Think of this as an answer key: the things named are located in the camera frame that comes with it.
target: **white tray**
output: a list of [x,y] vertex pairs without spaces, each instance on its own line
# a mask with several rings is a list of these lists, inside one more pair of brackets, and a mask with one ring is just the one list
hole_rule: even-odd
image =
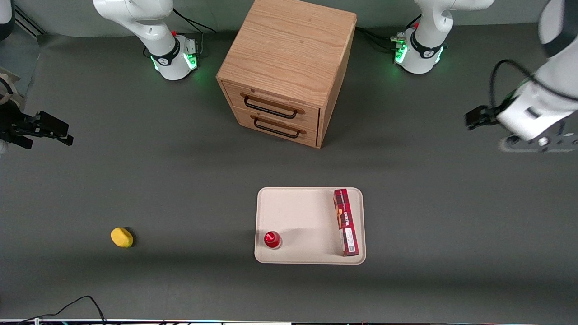
[[[343,187],[264,187],[257,195],[255,258],[261,263],[361,264],[365,261],[365,225],[361,191],[346,187],[360,254],[343,256],[333,192]],[[283,241],[264,243],[268,231]]]

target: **drawer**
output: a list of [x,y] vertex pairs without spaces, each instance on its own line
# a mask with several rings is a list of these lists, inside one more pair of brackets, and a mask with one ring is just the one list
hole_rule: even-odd
[[248,87],[223,82],[233,106],[258,113],[272,121],[317,130],[319,110],[290,100],[275,98]]
[[303,145],[317,147],[317,131],[304,127],[295,127],[266,117],[257,116],[257,114],[247,109],[234,108],[234,113],[239,124],[244,127]]

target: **red box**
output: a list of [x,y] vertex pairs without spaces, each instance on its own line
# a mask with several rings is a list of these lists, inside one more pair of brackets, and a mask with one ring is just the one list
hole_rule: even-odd
[[355,226],[353,226],[353,215],[351,214],[351,207],[349,206],[347,189],[335,190],[333,192],[333,202],[335,203],[335,211],[337,213],[343,255],[359,255],[360,250],[357,246],[357,237],[355,235]]

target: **yellow sponge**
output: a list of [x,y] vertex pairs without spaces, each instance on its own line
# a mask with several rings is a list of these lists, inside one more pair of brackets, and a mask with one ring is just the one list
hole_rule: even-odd
[[118,247],[129,248],[132,246],[132,235],[128,230],[117,227],[110,232],[110,238]]

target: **black drawer handle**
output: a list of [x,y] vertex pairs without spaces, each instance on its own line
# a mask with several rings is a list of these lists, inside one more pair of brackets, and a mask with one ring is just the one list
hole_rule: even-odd
[[287,115],[287,114],[283,114],[283,113],[279,113],[279,112],[275,112],[274,110],[270,110],[264,107],[260,107],[257,105],[253,105],[253,104],[249,104],[247,101],[249,100],[249,96],[245,96],[245,106],[247,106],[248,108],[253,108],[256,110],[260,110],[262,112],[265,113],[269,113],[269,114],[273,114],[275,116],[279,116],[279,117],[283,117],[284,119],[294,119],[295,116],[297,116],[297,110],[293,111],[293,114],[291,115]]
[[253,124],[255,125],[256,128],[260,128],[261,130],[273,132],[273,133],[275,133],[275,134],[279,134],[279,135],[282,135],[282,136],[286,136],[286,137],[291,138],[291,139],[297,139],[297,137],[299,136],[299,130],[297,130],[297,134],[288,134],[288,133],[285,133],[285,132],[273,130],[272,128],[268,128],[268,127],[264,127],[264,126],[262,126],[262,125],[259,125],[259,124],[257,124],[257,121],[258,121],[259,119],[256,118],[256,117],[254,117],[254,119],[255,119],[255,120],[253,121]]

